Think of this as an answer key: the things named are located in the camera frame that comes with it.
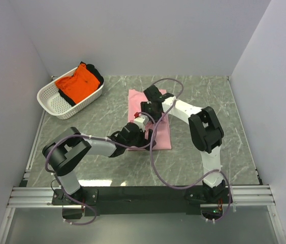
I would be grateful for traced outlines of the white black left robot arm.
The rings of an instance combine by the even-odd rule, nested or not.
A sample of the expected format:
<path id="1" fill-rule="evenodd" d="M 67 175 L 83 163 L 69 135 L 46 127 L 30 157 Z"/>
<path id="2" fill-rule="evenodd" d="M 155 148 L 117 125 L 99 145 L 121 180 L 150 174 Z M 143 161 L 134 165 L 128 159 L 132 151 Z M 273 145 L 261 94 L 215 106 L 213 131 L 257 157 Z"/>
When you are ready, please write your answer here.
<path id="1" fill-rule="evenodd" d="M 73 199 L 84 202 L 83 187 L 80 185 L 75 167 L 85 155 L 98 155 L 114 158 L 122 155 L 128 147 L 136 147 L 149 150 L 149 146 L 155 146 L 151 139 L 152 129 L 148 130 L 148 138 L 145 131 L 135 123 L 127 123 L 120 131 L 116 131 L 106 139 L 95 140 L 83 138 L 76 127 L 70 127 L 62 134 L 49 142 L 42 154 L 52 167 L 58 182 L 66 193 Z"/>

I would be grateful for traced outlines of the pink t shirt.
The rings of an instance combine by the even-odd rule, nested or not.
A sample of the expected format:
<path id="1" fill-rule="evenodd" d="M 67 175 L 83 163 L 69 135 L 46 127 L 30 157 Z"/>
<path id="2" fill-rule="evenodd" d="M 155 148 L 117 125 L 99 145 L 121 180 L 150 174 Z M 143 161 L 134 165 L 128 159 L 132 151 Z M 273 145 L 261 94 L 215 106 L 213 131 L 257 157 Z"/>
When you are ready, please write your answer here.
<path id="1" fill-rule="evenodd" d="M 141 102 L 147 102 L 147 98 L 144 93 L 135 89 L 130 89 L 128 94 L 128 122 L 133 122 L 135 113 L 141 111 Z M 167 115 L 162 119 L 157 127 L 155 141 L 156 145 L 153 147 L 153 150 L 172 149 L 169 118 Z"/>

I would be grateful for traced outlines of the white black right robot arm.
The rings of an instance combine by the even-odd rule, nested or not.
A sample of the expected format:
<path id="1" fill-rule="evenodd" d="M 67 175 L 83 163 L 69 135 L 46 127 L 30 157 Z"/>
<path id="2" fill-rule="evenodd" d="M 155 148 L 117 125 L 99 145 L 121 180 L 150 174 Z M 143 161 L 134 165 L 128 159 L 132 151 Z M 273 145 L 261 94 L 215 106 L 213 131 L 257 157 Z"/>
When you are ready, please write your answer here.
<path id="1" fill-rule="evenodd" d="M 213 202 L 221 198 L 226 189 L 226 180 L 221 173 L 220 148 L 224 131 L 212 107 L 196 107 L 181 101 L 171 93 L 162 94 L 152 85 L 144 91 L 147 102 L 141 103 L 147 112 L 158 122 L 165 114 L 170 114 L 187 123 L 192 143 L 201 153 L 204 178 L 202 195 L 197 199 Z"/>

